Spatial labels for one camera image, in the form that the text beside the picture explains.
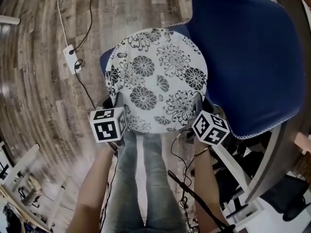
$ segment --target black and white cube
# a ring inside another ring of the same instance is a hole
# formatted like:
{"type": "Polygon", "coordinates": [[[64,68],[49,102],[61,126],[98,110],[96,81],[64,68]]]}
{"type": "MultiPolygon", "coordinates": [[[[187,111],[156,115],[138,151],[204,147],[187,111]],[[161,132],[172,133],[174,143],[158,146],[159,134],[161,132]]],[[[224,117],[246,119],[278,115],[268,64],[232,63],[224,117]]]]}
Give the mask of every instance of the black and white cube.
{"type": "Polygon", "coordinates": [[[96,142],[111,142],[121,140],[127,128],[125,110],[123,107],[92,111],[90,124],[96,142]]]}
{"type": "Polygon", "coordinates": [[[201,111],[192,128],[201,142],[213,146],[221,144],[230,132],[226,120],[206,111],[201,111]]]}

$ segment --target power strip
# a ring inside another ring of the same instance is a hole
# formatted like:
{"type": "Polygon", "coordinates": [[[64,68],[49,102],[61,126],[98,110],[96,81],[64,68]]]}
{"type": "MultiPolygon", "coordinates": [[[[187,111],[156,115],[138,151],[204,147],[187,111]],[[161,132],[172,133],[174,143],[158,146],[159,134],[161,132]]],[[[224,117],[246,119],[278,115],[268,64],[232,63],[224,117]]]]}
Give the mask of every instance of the power strip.
{"type": "Polygon", "coordinates": [[[73,45],[69,45],[68,47],[66,47],[63,50],[63,53],[65,55],[65,59],[66,59],[67,65],[70,69],[70,72],[72,74],[76,74],[76,73],[79,73],[82,71],[82,67],[80,66],[79,69],[74,70],[74,66],[75,66],[75,64],[77,64],[78,57],[77,57],[76,51],[72,51],[72,50],[74,50],[73,45]]]}

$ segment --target jeans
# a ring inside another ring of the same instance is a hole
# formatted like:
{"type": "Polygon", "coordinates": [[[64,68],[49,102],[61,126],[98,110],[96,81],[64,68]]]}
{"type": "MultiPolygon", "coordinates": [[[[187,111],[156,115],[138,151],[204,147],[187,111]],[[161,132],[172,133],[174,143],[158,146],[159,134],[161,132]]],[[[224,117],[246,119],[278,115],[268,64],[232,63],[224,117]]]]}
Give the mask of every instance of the jeans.
{"type": "Polygon", "coordinates": [[[113,193],[108,202],[104,233],[186,233],[186,224],[169,187],[160,135],[143,136],[148,199],[146,225],[141,218],[137,199],[136,135],[126,132],[124,141],[125,147],[119,150],[119,163],[113,193]]]}

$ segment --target black flower print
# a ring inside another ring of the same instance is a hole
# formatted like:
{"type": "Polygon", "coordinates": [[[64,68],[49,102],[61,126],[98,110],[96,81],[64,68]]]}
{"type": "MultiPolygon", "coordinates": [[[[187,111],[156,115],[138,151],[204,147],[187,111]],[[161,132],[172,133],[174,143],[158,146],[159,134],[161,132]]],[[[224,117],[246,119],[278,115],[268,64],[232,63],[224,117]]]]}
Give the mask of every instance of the black flower print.
{"type": "Polygon", "coordinates": [[[150,123],[146,123],[145,120],[135,116],[127,116],[126,119],[129,128],[132,130],[136,130],[142,133],[149,133],[149,130],[151,129],[150,123]]]}
{"type": "Polygon", "coordinates": [[[178,91],[175,95],[169,95],[166,101],[167,109],[163,107],[168,115],[172,115],[172,121],[180,122],[185,126],[188,120],[193,118],[193,99],[195,95],[192,91],[178,91]]]}
{"type": "Polygon", "coordinates": [[[114,88],[115,81],[113,79],[111,72],[112,71],[107,71],[105,73],[105,80],[109,95],[114,96],[116,94],[116,90],[114,88]]]}
{"type": "Polygon", "coordinates": [[[145,87],[136,87],[130,95],[134,105],[142,110],[151,110],[156,106],[156,96],[145,87]]]}
{"type": "Polygon", "coordinates": [[[171,121],[169,121],[168,119],[166,119],[164,116],[154,116],[154,119],[162,125],[167,125],[170,124],[171,121]]]}
{"type": "Polygon", "coordinates": [[[117,47],[115,47],[114,49],[113,49],[113,51],[112,51],[112,53],[111,53],[111,55],[110,55],[110,57],[109,57],[109,62],[110,61],[113,61],[113,58],[115,57],[115,55],[116,55],[116,52],[117,52],[117,47]]]}
{"type": "Polygon", "coordinates": [[[127,38],[128,44],[138,51],[145,49],[145,52],[149,51],[150,40],[143,33],[136,33],[127,38]]]}
{"type": "Polygon", "coordinates": [[[189,38],[184,36],[183,42],[185,42],[189,47],[191,47],[193,51],[195,51],[198,55],[201,54],[199,48],[189,38]]]}
{"type": "Polygon", "coordinates": [[[124,109],[127,115],[131,114],[131,109],[127,104],[124,105],[124,109]]]}
{"type": "Polygon", "coordinates": [[[127,52],[125,51],[125,52],[119,52],[118,54],[117,54],[117,57],[118,58],[126,58],[127,57],[127,52]]]}
{"type": "Polygon", "coordinates": [[[164,34],[166,41],[171,42],[171,35],[174,34],[174,31],[168,30],[168,29],[159,29],[161,33],[164,34]]]}
{"type": "Polygon", "coordinates": [[[197,68],[189,68],[186,71],[186,83],[195,90],[201,90],[206,83],[206,75],[197,68]]]}
{"type": "Polygon", "coordinates": [[[155,71],[155,65],[151,59],[146,56],[137,56],[133,61],[133,68],[136,73],[144,77],[149,77],[155,71]]]}
{"type": "Polygon", "coordinates": [[[172,131],[175,131],[176,128],[166,128],[166,130],[169,131],[169,132],[172,132],[172,131]]]}
{"type": "Polygon", "coordinates": [[[189,55],[185,55],[184,51],[179,50],[179,47],[172,44],[158,48],[157,55],[160,55],[160,66],[164,66],[166,70],[165,75],[169,77],[176,75],[180,80],[183,80],[191,61],[189,55]]]}
{"type": "Polygon", "coordinates": [[[162,96],[161,94],[159,94],[159,101],[160,101],[160,102],[163,102],[163,100],[164,100],[164,99],[163,99],[163,96],[162,96]]]}
{"type": "Polygon", "coordinates": [[[128,89],[134,89],[137,86],[145,86],[143,76],[135,73],[132,62],[127,62],[126,60],[120,62],[118,67],[118,76],[120,78],[120,82],[124,82],[124,86],[128,89]]]}
{"type": "Polygon", "coordinates": [[[115,84],[116,82],[118,82],[118,72],[113,65],[111,66],[110,71],[111,71],[111,79],[113,80],[115,84]]]}
{"type": "Polygon", "coordinates": [[[156,85],[159,86],[164,92],[168,92],[170,88],[167,80],[161,75],[156,76],[156,85]]]}
{"type": "Polygon", "coordinates": [[[155,42],[161,38],[159,29],[152,29],[151,32],[143,32],[143,35],[151,42],[155,42]]]}

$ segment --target chair seat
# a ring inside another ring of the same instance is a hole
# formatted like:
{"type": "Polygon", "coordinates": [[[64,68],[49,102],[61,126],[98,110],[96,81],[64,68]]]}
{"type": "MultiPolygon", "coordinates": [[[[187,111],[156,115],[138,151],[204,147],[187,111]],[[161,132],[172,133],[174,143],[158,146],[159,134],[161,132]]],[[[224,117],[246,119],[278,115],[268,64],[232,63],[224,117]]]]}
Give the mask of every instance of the chair seat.
{"type": "Polygon", "coordinates": [[[193,118],[196,93],[205,96],[207,66],[187,37],[168,29],[146,29],[113,50],[105,79],[113,104],[117,94],[122,95],[131,129],[165,133],[193,118]]]}

